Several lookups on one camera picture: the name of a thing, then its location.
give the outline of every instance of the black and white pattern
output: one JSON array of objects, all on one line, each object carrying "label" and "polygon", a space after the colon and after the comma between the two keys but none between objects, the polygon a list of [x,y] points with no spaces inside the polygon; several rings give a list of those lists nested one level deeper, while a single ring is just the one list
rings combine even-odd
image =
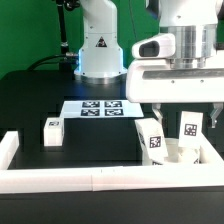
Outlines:
[{"label": "black and white pattern", "polygon": [[199,164],[200,162],[199,162],[199,159],[196,159],[195,161],[194,161],[194,164]]},{"label": "black and white pattern", "polygon": [[105,101],[104,102],[105,107],[122,107],[121,101]]},{"label": "black and white pattern", "polygon": [[189,135],[189,136],[196,136],[196,134],[197,134],[197,125],[195,125],[195,124],[186,124],[185,125],[184,134],[185,135]]},{"label": "black and white pattern", "polygon": [[100,102],[99,101],[86,101],[86,102],[82,103],[82,107],[84,107],[84,108],[100,107]]},{"label": "black and white pattern", "polygon": [[83,109],[81,111],[81,116],[84,117],[97,117],[100,116],[100,110],[99,109]]},{"label": "black and white pattern", "polygon": [[150,148],[158,148],[161,146],[161,136],[151,137],[149,140]]},{"label": "black and white pattern", "polygon": [[163,165],[163,164],[152,161],[152,165],[155,166],[155,165]]},{"label": "black and white pattern", "polygon": [[144,137],[143,137],[143,135],[142,135],[141,133],[138,133],[138,135],[139,135],[139,138],[140,138],[141,143],[142,143],[143,145],[145,145],[145,141],[144,141]]},{"label": "black and white pattern", "polygon": [[51,121],[49,122],[49,126],[58,126],[59,125],[59,121]]},{"label": "black and white pattern", "polygon": [[105,109],[105,116],[116,117],[124,115],[123,109]]}]

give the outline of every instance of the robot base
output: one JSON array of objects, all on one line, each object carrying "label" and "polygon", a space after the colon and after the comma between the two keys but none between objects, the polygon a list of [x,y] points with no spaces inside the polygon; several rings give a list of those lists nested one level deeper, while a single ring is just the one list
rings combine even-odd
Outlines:
[{"label": "robot base", "polygon": [[100,73],[81,73],[77,70],[74,71],[74,79],[90,84],[112,84],[120,81],[125,81],[127,76],[127,70],[124,68],[120,73],[106,73],[106,76]]}]

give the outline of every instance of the table surface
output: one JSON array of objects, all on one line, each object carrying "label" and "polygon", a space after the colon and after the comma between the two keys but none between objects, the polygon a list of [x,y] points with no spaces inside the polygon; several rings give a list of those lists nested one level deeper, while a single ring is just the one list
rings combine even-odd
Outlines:
[{"label": "table surface", "polygon": [[[125,99],[125,82],[91,85],[58,71],[7,74],[0,81],[0,136],[17,130],[20,138],[9,169],[140,165],[135,118],[65,119],[63,146],[43,145],[45,121],[59,116],[65,100],[117,99]],[[4,224],[223,223],[223,206],[224,187],[0,195]]]}]

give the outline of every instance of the qr code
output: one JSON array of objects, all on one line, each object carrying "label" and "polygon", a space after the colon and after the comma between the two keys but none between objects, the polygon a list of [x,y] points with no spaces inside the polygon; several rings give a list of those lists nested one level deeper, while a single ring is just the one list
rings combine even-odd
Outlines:
[{"label": "qr code", "polygon": [[105,107],[122,107],[121,101],[105,101],[104,102]]},{"label": "qr code", "polygon": [[84,109],[81,111],[81,116],[88,117],[93,116],[97,117],[100,116],[100,110],[99,109]]},{"label": "qr code", "polygon": [[139,134],[139,138],[140,138],[140,141],[143,145],[145,145],[145,141],[144,141],[144,137],[142,136],[141,133],[138,133]]},{"label": "qr code", "polygon": [[189,136],[196,136],[196,134],[197,134],[197,125],[195,125],[195,124],[186,124],[185,125],[184,134],[185,135],[189,135]]},{"label": "qr code", "polygon": [[122,109],[106,109],[105,116],[124,116],[124,112]]},{"label": "qr code", "polygon": [[86,101],[86,102],[82,103],[82,107],[85,107],[85,108],[100,107],[100,102],[99,101]]},{"label": "qr code", "polygon": [[152,165],[155,166],[155,165],[162,165],[161,163],[157,163],[155,161],[152,161]]},{"label": "qr code", "polygon": [[151,137],[149,142],[150,148],[158,148],[161,146],[161,136]]},{"label": "qr code", "polygon": [[49,122],[49,126],[58,126],[59,125],[59,121],[51,121]]}]

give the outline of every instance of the white paper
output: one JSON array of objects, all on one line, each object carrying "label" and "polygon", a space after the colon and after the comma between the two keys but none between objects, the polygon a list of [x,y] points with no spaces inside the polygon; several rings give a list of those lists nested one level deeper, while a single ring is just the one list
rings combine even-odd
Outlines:
[{"label": "white paper", "polygon": [[143,117],[139,103],[128,100],[65,101],[61,118]]}]

